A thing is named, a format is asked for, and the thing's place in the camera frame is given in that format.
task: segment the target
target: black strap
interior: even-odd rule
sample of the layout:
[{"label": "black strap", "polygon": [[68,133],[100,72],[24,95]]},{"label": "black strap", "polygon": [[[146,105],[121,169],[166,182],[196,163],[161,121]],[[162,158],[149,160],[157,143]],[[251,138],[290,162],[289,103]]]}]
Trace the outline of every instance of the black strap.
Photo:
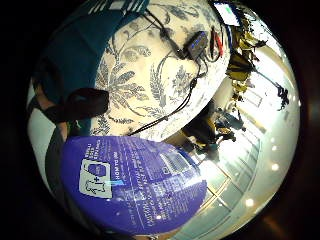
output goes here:
[{"label": "black strap", "polygon": [[54,123],[92,118],[108,110],[109,93],[94,88],[79,88],[67,100],[63,98],[64,80],[58,67],[47,57],[40,60],[35,74],[34,88],[50,77],[61,95],[60,103],[49,107],[44,114]]},{"label": "black strap", "polygon": [[63,104],[52,106],[44,114],[54,123],[92,118],[108,110],[109,93],[94,88],[79,88]]}]

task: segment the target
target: small icon on bag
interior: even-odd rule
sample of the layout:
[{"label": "small icon on bag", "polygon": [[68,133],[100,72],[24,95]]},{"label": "small icon on bag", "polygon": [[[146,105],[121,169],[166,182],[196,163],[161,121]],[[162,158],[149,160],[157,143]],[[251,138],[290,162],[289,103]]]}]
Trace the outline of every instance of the small icon on bag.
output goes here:
[{"label": "small icon on bag", "polygon": [[96,191],[99,192],[105,192],[104,183],[98,183],[98,182],[92,182],[92,181],[86,181],[86,190],[88,192],[92,192],[93,194],[97,194]]},{"label": "small icon on bag", "polygon": [[98,176],[98,177],[103,177],[106,175],[106,167],[103,166],[102,164],[89,164],[88,166],[88,172]]}]

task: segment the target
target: black cable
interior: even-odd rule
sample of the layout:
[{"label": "black cable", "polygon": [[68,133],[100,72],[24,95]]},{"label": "black cable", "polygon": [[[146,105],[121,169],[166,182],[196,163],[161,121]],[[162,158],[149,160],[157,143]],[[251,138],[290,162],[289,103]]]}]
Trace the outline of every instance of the black cable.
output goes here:
[{"label": "black cable", "polygon": [[152,22],[146,15],[142,14],[142,16],[160,30],[160,34],[166,37],[177,56],[182,60],[185,59],[187,54],[185,54],[184,51],[179,48],[178,44],[172,40],[163,23],[152,12],[150,12],[149,9],[146,9],[145,11],[160,25],[160,27],[154,24],[154,22]]},{"label": "black cable", "polygon": [[193,89],[195,88],[195,86],[197,85],[197,80],[198,80],[198,78],[201,78],[201,77],[205,76],[205,75],[207,74],[207,72],[208,72],[208,71],[206,71],[205,73],[201,73],[201,74],[200,74],[201,64],[200,64],[198,61],[196,61],[196,63],[197,63],[197,65],[199,66],[197,75],[190,81],[190,84],[189,84],[189,93],[188,93],[188,95],[186,96],[186,98],[182,101],[182,103],[181,103],[174,111],[172,111],[172,112],[169,113],[168,115],[163,116],[163,117],[161,117],[161,118],[159,118],[159,119],[157,119],[157,120],[155,120],[155,121],[153,121],[153,122],[151,122],[151,123],[148,123],[147,125],[142,126],[141,128],[135,130],[134,132],[129,133],[128,136],[132,136],[132,135],[137,134],[137,133],[139,133],[139,132],[142,132],[142,131],[144,131],[144,130],[146,130],[146,129],[148,129],[148,128],[151,128],[151,127],[157,125],[158,123],[160,123],[160,122],[162,122],[162,121],[164,121],[164,120],[168,120],[168,118],[169,118],[170,116],[176,114],[177,112],[179,112],[179,111],[181,111],[183,108],[185,108],[185,106],[187,106],[187,104],[188,104],[189,101],[190,101],[192,91],[193,91]]}]

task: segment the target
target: person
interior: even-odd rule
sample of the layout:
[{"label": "person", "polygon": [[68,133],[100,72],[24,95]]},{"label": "person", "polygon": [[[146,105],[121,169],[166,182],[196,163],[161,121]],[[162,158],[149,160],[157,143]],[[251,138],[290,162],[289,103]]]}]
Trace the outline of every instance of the person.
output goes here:
[{"label": "person", "polygon": [[232,130],[229,129],[229,131],[221,131],[216,135],[216,141],[222,142],[222,141],[226,141],[226,140],[232,140],[232,142],[235,142],[237,140],[237,138],[234,135],[234,132]]},{"label": "person", "polygon": [[217,119],[215,123],[216,128],[226,127],[226,128],[233,128],[235,130],[241,129],[242,131],[246,131],[239,109],[238,109],[238,118],[228,113],[227,111],[222,110],[221,108],[217,108],[216,112],[219,113],[220,116],[222,116],[222,118],[219,117]]},{"label": "person", "polygon": [[282,99],[281,107],[278,109],[278,111],[281,111],[290,103],[288,99],[288,89],[283,88],[279,83],[276,83],[276,87],[278,88],[278,97]]}]

